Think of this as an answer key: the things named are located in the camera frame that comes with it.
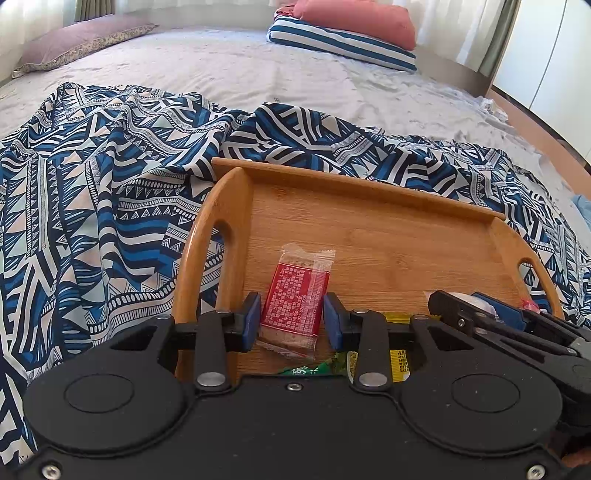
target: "white wardrobe door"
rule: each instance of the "white wardrobe door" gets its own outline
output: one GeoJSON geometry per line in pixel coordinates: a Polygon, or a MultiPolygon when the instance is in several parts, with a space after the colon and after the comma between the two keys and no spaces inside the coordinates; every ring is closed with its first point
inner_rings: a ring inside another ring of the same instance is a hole
{"type": "Polygon", "coordinates": [[[531,110],[581,155],[591,149],[591,6],[567,0],[548,70],[531,110]]]}
{"type": "Polygon", "coordinates": [[[493,84],[531,106],[558,35],[566,0],[521,0],[493,84]]]}

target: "blue geometric patterned fabric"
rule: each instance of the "blue geometric patterned fabric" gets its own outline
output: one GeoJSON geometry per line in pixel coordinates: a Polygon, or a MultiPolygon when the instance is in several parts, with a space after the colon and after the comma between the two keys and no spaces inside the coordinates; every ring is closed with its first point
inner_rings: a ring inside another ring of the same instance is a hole
{"type": "MultiPolygon", "coordinates": [[[[590,325],[590,258],[494,148],[396,137],[279,103],[231,110],[198,93],[60,86],[0,142],[0,455],[35,449],[21,395],[53,365],[171,309],[215,156],[360,177],[489,207],[532,246],[564,309],[590,325]]],[[[201,287],[215,304],[214,231],[201,287]]],[[[537,279],[522,272],[544,305],[537,279]]]]}

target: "tray handle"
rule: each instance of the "tray handle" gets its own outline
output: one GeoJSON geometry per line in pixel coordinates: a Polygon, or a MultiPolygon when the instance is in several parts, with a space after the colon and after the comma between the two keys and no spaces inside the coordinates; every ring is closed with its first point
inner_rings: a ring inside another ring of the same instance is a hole
{"type": "Polygon", "coordinates": [[[174,292],[176,323],[196,321],[203,266],[214,227],[224,239],[216,308],[232,309],[241,305],[251,209],[251,179],[244,169],[233,168],[213,186],[189,233],[174,292]]]}
{"type": "Polygon", "coordinates": [[[517,287],[519,296],[522,299],[531,298],[530,292],[519,273],[519,266],[523,262],[527,262],[534,267],[534,271],[536,275],[538,275],[540,284],[542,285],[546,297],[548,298],[548,302],[550,303],[550,307],[552,308],[552,314],[555,317],[564,319],[564,312],[558,297],[558,292],[556,292],[556,287],[538,255],[536,255],[517,232],[499,218],[493,219],[491,228],[497,244],[497,250],[501,254],[503,263],[511,275],[513,283],[517,287]]]}

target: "pink pillow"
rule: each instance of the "pink pillow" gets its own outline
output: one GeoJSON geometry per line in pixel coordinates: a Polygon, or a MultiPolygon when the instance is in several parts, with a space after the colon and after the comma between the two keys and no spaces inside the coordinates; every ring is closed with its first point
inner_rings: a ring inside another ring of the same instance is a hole
{"type": "Polygon", "coordinates": [[[414,25],[408,10],[373,0],[298,0],[294,16],[319,27],[348,30],[414,50],[414,25]]]}

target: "gray curtain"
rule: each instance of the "gray curtain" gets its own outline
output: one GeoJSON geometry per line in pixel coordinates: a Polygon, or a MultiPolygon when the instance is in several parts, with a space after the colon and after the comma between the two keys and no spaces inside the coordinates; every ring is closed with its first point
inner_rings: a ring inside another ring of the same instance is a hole
{"type": "Polygon", "coordinates": [[[91,20],[114,12],[114,0],[76,0],[77,22],[91,20]]]}
{"type": "Polygon", "coordinates": [[[505,0],[491,44],[486,51],[486,55],[482,60],[480,68],[478,69],[478,72],[482,73],[485,77],[490,78],[496,69],[496,65],[501,61],[501,55],[505,48],[505,43],[508,39],[513,19],[517,15],[520,1],[521,0],[505,0]]]}

